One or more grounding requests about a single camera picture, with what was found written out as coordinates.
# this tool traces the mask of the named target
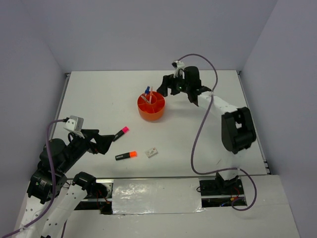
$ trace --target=gray wall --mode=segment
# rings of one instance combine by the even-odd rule
[[[317,234],[316,13],[316,0],[279,0],[242,70],[264,151],[302,238]]]
[[[277,0],[23,0],[63,70],[242,69]],[[186,60],[209,68],[202,60]]]
[[[64,75],[19,0],[0,1],[0,235],[14,228]]]

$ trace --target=orange cup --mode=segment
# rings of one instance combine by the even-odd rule
[[[145,94],[140,95],[138,98],[138,109],[141,117],[149,121],[160,119],[164,114],[164,97],[158,92],[153,92],[152,103],[147,103],[141,96],[145,97]],[[148,94],[145,98],[150,100],[150,95]]]

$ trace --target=white table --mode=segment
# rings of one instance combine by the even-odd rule
[[[168,96],[163,117],[144,121],[137,109],[137,98],[146,86],[157,89],[162,77],[173,71],[84,71],[72,72],[61,105],[59,118],[84,118],[83,128],[99,129],[100,134],[116,134],[123,127],[130,131],[114,142],[105,155],[86,153],[67,172],[73,178],[85,171],[97,178],[190,177],[190,154],[205,109],[191,104],[184,93]],[[212,88],[213,71],[200,71],[203,85]],[[227,102],[246,106],[238,75],[234,70],[218,72],[215,93]],[[220,120],[209,115],[195,152],[195,167],[207,172],[230,166],[231,155],[221,142]],[[58,123],[54,138],[67,142],[68,132]],[[152,158],[145,151],[156,147]],[[137,151],[138,157],[121,161],[115,155]],[[266,169],[256,141],[247,150],[241,168],[252,175],[265,175]]]
[[[74,211],[64,238],[299,238],[279,176],[254,176],[258,199],[245,212],[231,207],[203,212],[154,215],[100,215],[98,211]],[[254,190],[242,178],[248,204]]]

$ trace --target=orange highlighter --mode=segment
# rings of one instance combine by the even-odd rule
[[[123,159],[128,159],[128,158],[133,158],[137,156],[137,152],[136,151],[132,151],[132,152],[128,152],[128,153],[124,153],[121,155],[116,155],[115,156],[115,160],[123,160]]]

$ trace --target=eraser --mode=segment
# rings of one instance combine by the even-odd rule
[[[145,154],[147,155],[148,158],[152,157],[153,155],[156,155],[157,153],[158,153],[158,151],[155,147],[151,148],[145,152]]]

